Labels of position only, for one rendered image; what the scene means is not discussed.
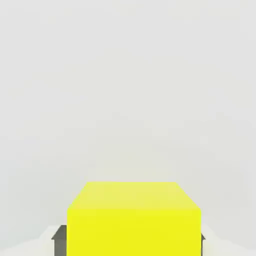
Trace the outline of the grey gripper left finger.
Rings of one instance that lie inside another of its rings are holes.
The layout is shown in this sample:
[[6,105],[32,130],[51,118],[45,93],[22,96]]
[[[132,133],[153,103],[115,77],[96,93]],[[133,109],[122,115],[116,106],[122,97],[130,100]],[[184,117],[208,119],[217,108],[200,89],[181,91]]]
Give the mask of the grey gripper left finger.
[[18,245],[11,256],[67,256],[63,226],[49,226],[36,239]]

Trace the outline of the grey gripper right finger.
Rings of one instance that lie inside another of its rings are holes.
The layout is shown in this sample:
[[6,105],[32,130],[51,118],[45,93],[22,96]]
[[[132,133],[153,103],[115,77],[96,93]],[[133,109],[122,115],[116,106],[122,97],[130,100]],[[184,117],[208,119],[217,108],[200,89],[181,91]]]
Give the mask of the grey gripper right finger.
[[248,256],[248,250],[231,241],[219,238],[206,224],[201,225],[204,236],[202,242],[202,256]]

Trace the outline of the small yellow cube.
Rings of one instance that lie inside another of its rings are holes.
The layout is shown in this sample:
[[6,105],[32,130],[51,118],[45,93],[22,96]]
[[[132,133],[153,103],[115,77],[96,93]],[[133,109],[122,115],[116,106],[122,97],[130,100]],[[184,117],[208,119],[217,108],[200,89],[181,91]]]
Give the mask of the small yellow cube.
[[201,209],[176,182],[89,181],[67,209],[67,256],[201,256]]

